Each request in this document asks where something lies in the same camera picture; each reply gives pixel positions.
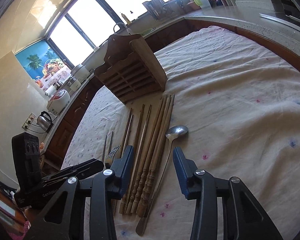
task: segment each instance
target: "countertop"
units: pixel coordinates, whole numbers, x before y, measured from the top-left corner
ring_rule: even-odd
[[[148,33],[147,35],[145,35],[144,38],[146,39],[151,35],[159,32],[160,30],[163,30],[164,28],[167,28],[168,26],[173,25],[184,19],[205,20],[205,21],[229,24],[257,33],[261,36],[264,36],[268,39],[271,39],[272,41],[279,43],[280,45],[290,49],[298,56],[300,56],[300,32],[284,24],[269,19],[261,18],[259,16],[260,13],[267,14],[267,13],[273,13],[273,11],[259,9],[259,8],[248,8],[248,7],[237,7],[237,6],[231,6],[231,7],[217,6],[205,10],[200,9],[197,11],[193,11],[191,13],[187,13],[185,15],[175,17],[171,20],[166,20],[165,22],[158,21],[158,25],[156,26],[156,29]],[[61,120],[63,119],[63,117],[65,116],[66,112],[68,111],[68,109],[70,108],[74,100],[77,98],[77,96],[80,94],[80,92],[83,90],[83,88],[91,78],[93,78],[93,74],[91,74],[89,78],[81,85],[79,90],[77,90],[71,96],[71,99],[68,105],[66,106],[66,108],[54,121],[54,126],[52,127],[51,131],[47,134],[45,140],[43,141],[44,148],[41,154],[43,154],[46,151],[48,144],[50,143],[53,134],[58,128],[58,125],[60,124]]]
[[[47,133],[47,136],[45,137],[45,139],[43,140],[44,143],[44,147],[42,149],[42,151],[40,152],[40,154],[44,154],[48,148],[48,145],[54,135],[54,133],[56,132],[59,124],[61,123],[62,119],[65,117],[66,113],[68,112],[69,108],[71,107],[71,105],[73,104],[73,102],[75,101],[75,99],[78,97],[78,95],[81,93],[81,91],[84,89],[84,87],[89,83],[89,81],[94,77],[94,74],[92,73],[79,87],[79,89],[74,92],[71,97],[70,97],[70,101],[68,102],[68,104],[66,105],[66,107],[62,110],[62,112],[56,117],[56,119],[53,121],[53,126],[51,128],[51,130],[49,131],[49,133]]]

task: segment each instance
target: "stainless steel kettle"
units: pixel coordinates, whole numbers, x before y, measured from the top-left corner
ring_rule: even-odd
[[[48,112],[46,111],[42,111],[37,118],[37,125],[40,125],[40,127],[48,133],[51,130],[51,127],[53,126],[50,114],[48,114]]]

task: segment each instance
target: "power outlet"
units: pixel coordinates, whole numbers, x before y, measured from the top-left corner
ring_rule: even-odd
[[[22,128],[28,130],[29,125],[31,124],[32,120],[35,118],[34,113],[31,113],[25,123],[23,124]]]

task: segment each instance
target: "white rice cooker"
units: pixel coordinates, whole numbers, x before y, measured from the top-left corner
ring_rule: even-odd
[[[82,84],[90,75],[90,72],[82,64],[79,64],[71,70],[71,75]]]
[[[48,101],[47,109],[54,115],[59,115],[66,107],[70,100],[70,95],[67,90],[61,89],[57,91]]]

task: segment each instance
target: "metal spoon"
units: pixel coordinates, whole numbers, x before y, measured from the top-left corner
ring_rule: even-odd
[[[167,156],[166,163],[164,165],[163,171],[160,174],[158,182],[155,185],[155,188],[154,188],[153,193],[151,195],[151,199],[149,200],[149,203],[147,205],[145,216],[143,218],[140,218],[139,223],[138,223],[138,225],[136,227],[136,233],[139,236],[142,236],[144,234],[145,230],[146,230],[146,225],[147,225],[147,222],[148,222],[149,213],[150,213],[150,210],[151,210],[151,205],[152,205],[152,202],[153,202],[153,200],[155,198],[155,194],[157,193],[157,190],[158,190],[158,188],[160,186],[160,183],[161,183],[161,180],[162,180],[162,177],[163,177],[163,173],[164,173],[164,171],[165,171],[165,169],[167,167],[167,163],[168,163],[168,160],[169,160],[170,152],[171,152],[171,149],[172,149],[172,142],[175,139],[177,139],[178,137],[185,135],[187,132],[188,132],[188,127],[186,127],[184,125],[177,125],[177,126],[171,127],[166,132],[166,137],[169,140],[169,152],[168,152],[168,156]]]

